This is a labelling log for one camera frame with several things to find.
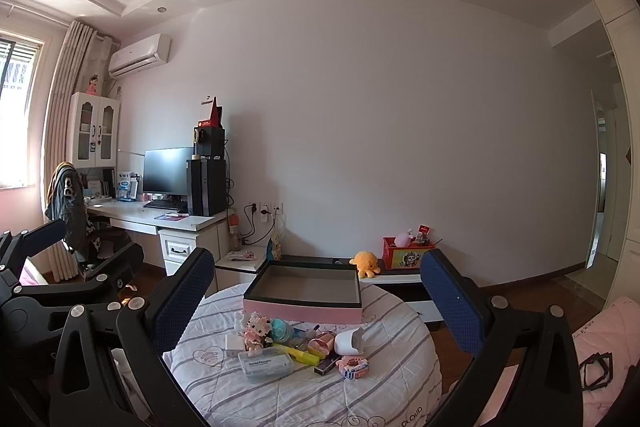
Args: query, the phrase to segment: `round table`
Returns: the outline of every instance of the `round table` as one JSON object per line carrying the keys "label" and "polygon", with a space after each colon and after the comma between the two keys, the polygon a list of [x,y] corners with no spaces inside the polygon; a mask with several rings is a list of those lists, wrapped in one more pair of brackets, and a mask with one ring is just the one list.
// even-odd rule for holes
{"label": "round table", "polygon": [[[205,420],[225,427],[410,427],[438,406],[442,378],[433,340],[418,314],[383,289],[361,283],[369,374],[344,380],[294,362],[288,377],[250,382],[237,357],[225,356],[248,284],[227,288],[197,307],[164,361]],[[292,323],[306,329],[313,323]],[[322,324],[344,331],[356,325]]]}

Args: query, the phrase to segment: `blue textured pad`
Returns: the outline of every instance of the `blue textured pad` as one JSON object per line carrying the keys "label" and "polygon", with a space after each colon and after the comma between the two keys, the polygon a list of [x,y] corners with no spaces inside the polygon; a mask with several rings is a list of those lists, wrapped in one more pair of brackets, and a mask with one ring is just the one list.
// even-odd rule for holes
{"label": "blue textured pad", "polygon": [[171,351],[180,340],[213,279],[215,261],[212,254],[205,251],[190,269],[188,268],[186,274],[182,268],[187,267],[181,266],[172,276],[180,279],[178,285],[158,310],[154,320],[152,338],[158,354]]}
{"label": "blue textured pad", "polygon": [[[434,253],[423,254],[420,261],[422,285],[436,304],[458,347],[476,357],[484,343],[482,316]],[[457,272],[456,275],[462,281],[462,276]]]}

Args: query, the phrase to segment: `pink box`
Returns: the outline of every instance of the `pink box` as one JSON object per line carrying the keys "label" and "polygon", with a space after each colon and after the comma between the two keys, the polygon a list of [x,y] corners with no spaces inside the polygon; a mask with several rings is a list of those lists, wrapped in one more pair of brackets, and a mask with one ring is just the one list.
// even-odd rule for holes
{"label": "pink box", "polygon": [[270,319],[318,324],[360,324],[362,298],[350,264],[268,261],[242,302],[248,312]]}

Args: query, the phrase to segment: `monitor screen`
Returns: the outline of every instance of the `monitor screen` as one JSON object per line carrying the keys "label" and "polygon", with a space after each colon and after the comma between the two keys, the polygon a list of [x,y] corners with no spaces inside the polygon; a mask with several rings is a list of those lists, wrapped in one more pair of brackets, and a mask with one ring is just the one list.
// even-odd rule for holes
{"label": "monitor screen", "polygon": [[192,154],[193,147],[145,151],[142,191],[187,195],[187,160]]}

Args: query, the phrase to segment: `wall socket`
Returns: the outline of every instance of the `wall socket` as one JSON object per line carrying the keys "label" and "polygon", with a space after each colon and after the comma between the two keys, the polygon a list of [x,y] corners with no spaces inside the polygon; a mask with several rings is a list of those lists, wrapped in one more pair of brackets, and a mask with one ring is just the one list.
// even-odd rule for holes
{"label": "wall socket", "polygon": [[268,212],[271,212],[269,209],[269,203],[260,203],[260,221],[266,223],[269,217]]}

